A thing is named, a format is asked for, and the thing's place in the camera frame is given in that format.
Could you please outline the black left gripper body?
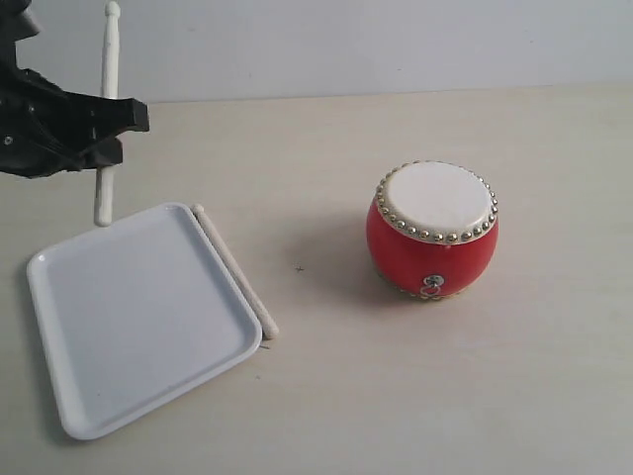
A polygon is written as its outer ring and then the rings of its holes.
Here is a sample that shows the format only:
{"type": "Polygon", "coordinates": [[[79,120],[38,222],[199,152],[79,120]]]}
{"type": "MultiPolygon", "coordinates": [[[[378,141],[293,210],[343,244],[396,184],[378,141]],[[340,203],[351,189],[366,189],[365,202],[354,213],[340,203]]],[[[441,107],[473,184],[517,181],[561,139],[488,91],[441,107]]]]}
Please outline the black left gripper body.
{"type": "Polygon", "coordinates": [[[17,65],[16,43],[40,29],[29,1],[1,3],[1,171],[41,178],[94,167],[94,98],[17,65]]]}

